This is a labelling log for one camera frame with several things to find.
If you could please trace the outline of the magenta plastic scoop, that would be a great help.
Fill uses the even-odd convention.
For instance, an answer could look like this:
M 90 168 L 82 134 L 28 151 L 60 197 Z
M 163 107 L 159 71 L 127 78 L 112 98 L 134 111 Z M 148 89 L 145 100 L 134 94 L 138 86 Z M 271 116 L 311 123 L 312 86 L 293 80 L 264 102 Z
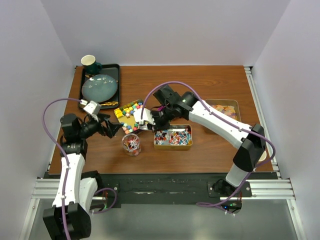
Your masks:
M 157 109 L 157 111 L 158 111 L 158 112 L 161 112 L 164 108 L 165 108 L 165 106 L 160 106 L 160 107 Z

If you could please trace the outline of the gold tin of star candies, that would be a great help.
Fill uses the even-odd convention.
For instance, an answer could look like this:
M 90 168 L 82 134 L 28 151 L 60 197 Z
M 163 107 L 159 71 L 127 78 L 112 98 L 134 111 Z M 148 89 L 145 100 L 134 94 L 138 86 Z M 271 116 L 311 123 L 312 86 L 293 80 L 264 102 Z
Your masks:
M 122 130 L 125 134 L 139 134 L 142 131 L 139 124 L 135 121 L 134 113 L 142 108 L 143 104 L 144 101 L 142 99 L 137 99 L 113 111 L 116 119 L 122 125 Z

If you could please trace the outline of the clear glass jar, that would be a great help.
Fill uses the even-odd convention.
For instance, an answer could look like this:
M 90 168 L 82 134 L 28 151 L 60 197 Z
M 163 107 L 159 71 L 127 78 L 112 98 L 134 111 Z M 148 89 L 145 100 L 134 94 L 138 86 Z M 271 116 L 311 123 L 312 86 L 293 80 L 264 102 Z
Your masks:
M 140 138 L 134 134 L 129 133 L 126 134 L 122 140 L 122 147 L 124 151 L 132 157 L 138 156 L 141 152 L 141 144 L 140 144 Z

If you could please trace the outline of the gold tin of lollipops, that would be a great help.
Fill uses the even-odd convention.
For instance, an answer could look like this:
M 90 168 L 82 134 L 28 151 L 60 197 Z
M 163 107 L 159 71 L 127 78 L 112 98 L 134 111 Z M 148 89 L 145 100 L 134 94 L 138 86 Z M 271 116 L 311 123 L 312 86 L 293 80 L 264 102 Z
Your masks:
M 158 150 L 187 151 L 193 145 L 192 128 L 188 124 L 174 124 L 169 129 L 154 132 L 153 146 Z

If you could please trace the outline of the gold tin of gummy candies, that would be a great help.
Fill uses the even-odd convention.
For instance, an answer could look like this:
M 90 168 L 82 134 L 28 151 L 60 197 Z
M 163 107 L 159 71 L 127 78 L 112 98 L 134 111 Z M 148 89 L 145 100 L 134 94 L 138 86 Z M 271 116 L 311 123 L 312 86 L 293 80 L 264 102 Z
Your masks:
M 205 102 L 214 109 L 236 121 L 241 121 L 239 105 L 233 99 L 206 99 Z

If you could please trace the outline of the white jar lid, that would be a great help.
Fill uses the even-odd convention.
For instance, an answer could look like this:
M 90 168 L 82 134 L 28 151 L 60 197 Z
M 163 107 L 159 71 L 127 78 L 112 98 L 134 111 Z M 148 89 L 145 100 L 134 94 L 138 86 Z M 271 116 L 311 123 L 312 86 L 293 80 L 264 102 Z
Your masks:
M 140 125 L 139 129 L 142 131 L 153 131 L 153 126 L 152 125 Z

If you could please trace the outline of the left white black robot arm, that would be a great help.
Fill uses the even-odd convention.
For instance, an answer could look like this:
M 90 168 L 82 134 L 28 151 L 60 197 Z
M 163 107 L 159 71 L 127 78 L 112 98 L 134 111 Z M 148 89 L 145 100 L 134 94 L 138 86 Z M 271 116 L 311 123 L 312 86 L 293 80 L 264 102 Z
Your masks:
M 87 138 L 99 133 L 112 138 L 121 129 L 120 123 L 110 121 L 108 114 L 99 113 L 81 121 L 74 113 L 60 119 L 63 135 L 61 149 L 61 174 L 52 207 L 42 215 L 53 240 L 80 240 L 91 234 L 90 207 L 93 196 L 99 196 L 104 184 L 97 171 L 83 173 L 88 143 Z

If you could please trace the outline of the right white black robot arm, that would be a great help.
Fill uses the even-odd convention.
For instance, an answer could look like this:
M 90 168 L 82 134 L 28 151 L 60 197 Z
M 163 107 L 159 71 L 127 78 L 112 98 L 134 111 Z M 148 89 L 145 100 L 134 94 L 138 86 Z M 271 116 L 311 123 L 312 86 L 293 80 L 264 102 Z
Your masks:
M 164 107 L 160 112 L 152 112 L 156 130 L 166 129 L 170 121 L 183 118 L 220 135 L 237 150 L 226 177 L 212 185 L 221 195 L 235 196 L 241 190 L 242 181 L 266 157 L 264 128 L 258 123 L 250 126 L 219 112 L 194 91 L 179 95 L 164 84 L 153 95 Z

